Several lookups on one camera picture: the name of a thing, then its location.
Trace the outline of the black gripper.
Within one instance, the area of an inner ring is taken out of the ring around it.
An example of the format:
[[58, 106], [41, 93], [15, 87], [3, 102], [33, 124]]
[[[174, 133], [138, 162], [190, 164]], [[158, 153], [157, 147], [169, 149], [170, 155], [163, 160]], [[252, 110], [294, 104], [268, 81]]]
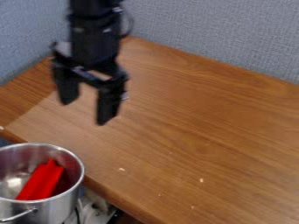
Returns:
[[98, 124], [118, 116], [126, 91], [127, 72], [118, 64], [122, 15], [70, 15], [70, 42], [54, 44], [53, 72], [61, 103], [71, 104], [81, 95], [81, 83], [98, 90]]

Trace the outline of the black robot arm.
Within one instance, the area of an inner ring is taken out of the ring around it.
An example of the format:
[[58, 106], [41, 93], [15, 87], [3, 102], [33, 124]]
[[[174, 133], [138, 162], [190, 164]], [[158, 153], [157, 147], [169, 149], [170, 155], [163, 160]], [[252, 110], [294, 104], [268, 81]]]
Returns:
[[53, 77], [61, 103], [81, 96], [81, 84], [98, 90], [97, 123], [118, 116], [129, 74], [118, 64], [123, 0], [70, 0], [70, 40], [53, 44]]

